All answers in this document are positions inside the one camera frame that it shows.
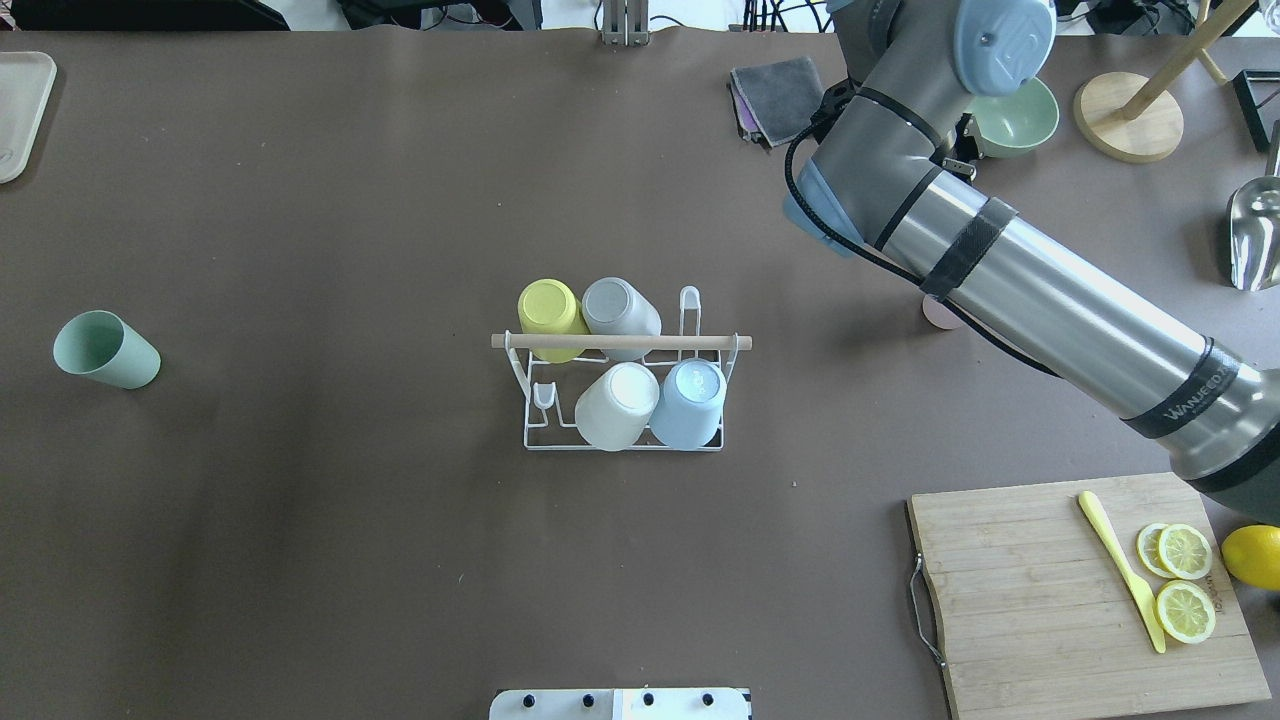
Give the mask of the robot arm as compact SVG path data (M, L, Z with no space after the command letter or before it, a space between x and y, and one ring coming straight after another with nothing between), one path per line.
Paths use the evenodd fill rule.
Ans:
M799 173L787 218L896 272L1164 446L1196 491L1279 519L1277 373L1249 366L942 168L978 96L1037 76L1051 1L832 1L852 96Z

